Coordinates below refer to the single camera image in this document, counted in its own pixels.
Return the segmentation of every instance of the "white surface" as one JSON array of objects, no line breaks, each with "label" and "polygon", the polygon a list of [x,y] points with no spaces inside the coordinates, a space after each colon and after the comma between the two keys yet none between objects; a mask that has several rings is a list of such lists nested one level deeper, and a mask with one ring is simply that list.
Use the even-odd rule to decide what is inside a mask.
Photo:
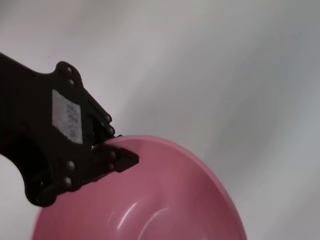
[{"label": "white surface", "polygon": [[[320,239],[320,1],[4,0],[0,52],[39,72],[74,65],[118,134],[201,157],[248,239]],[[0,160],[1,239],[37,208]]]}]

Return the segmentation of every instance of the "metal bracket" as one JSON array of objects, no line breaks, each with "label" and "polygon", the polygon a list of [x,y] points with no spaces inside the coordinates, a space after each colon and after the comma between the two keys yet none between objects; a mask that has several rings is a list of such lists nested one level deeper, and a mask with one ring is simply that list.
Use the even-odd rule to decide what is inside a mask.
[{"label": "metal bracket", "polygon": [[0,154],[21,172],[32,204],[49,206],[59,194],[139,162],[103,143],[115,137],[111,121],[72,65],[59,62],[43,74],[0,53]]}]

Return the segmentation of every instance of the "sticker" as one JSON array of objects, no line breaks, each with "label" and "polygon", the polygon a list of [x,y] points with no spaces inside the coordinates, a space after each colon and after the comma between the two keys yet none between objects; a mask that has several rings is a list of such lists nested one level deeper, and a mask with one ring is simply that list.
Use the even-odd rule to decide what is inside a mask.
[{"label": "sticker", "polygon": [[82,144],[81,107],[52,90],[52,125],[76,144]]}]

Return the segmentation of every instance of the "pink bowl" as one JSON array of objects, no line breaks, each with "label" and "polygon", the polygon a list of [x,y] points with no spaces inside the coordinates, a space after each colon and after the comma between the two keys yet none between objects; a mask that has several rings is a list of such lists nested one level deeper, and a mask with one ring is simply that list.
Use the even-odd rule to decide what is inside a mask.
[{"label": "pink bowl", "polygon": [[195,155],[151,136],[107,142],[140,163],[60,195],[40,210],[33,240],[246,240],[237,210]]}]

